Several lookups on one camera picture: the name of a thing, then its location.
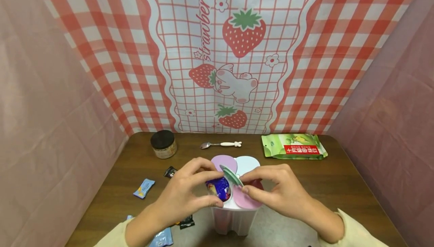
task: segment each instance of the sleeve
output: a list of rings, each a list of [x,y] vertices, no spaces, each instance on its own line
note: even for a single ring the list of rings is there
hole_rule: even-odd
[[[133,219],[127,219],[118,224],[105,235],[94,247],[128,247],[125,242],[125,228]]]
[[[362,224],[342,210],[338,209],[337,214],[344,221],[344,237],[335,244],[329,244],[318,238],[321,247],[387,247],[386,244],[374,238]]]

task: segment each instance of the black candy wrapper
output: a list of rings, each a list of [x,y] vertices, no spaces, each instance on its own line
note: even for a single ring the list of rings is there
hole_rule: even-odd
[[[168,169],[166,170],[166,172],[164,173],[164,176],[168,177],[168,178],[172,178],[173,175],[177,172],[178,170],[175,169],[174,167],[170,166],[168,167]]]
[[[190,226],[194,226],[194,221],[193,221],[193,216],[190,215],[187,218],[183,219],[182,221],[180,221],[179,223],[179,229],[184,229]]]

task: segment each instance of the strawberry print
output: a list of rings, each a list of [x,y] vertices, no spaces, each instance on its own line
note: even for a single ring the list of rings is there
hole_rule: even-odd
[[[214,66],[205,63],[191,69],[188,75],[199,87],[212,89],[216,84],[216,72],[217,69]]]
[[[218,105],[220,110],[216,116],[219,118],[220,124],[231,127],[233,129],[240,129],[246,125],[247,115],[242,110],[235,109],[235,107],[225,107],[222,104]]]
[[[266,24],[257,13],[240,10],[223,24],[223,39],[237,58],[243,58],[264,39]]]

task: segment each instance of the snack wrapper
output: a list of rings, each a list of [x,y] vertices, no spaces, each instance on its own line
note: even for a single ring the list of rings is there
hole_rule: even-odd
[[[271,134],[261,138],[266,158],[317,160],[329,155],[317,135]]]
[[[146,194],[148,193],[149,189],[152,187],[153,184],[155,184],[155,181],[145,179],[142,185],[133,194],[138,198],[143,199],[146,197]]]
[[[175,169],[174,167],[170,166],[170,167],[168,167],[168,169],[164,173],[164,176],[166,176],[168,178],[172,178],[176,172],[178,172],[178,170]]]
[[[168,227],[154,236],[154,239],[152,240],[151,244],[149,244],[149,247],[163,247],[172,244],[172,232],[170,230],[170,227]]]
[[[194,220],[193,220],[193,216],[190,215],[187,218],[183,219],[182,221],[180,221],[179,223],[179,229],[184,229],[190,226],[194,226]]]
[[[231,197],[231,188],[226,178],[212,179],[205,182],[208,191],[217,196],[223,202],[227,201]]]

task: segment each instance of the red and white checkered backdrop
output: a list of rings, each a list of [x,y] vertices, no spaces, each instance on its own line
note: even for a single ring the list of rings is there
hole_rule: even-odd
[[[412,0],[45,0],[121,128],[328,129]]]

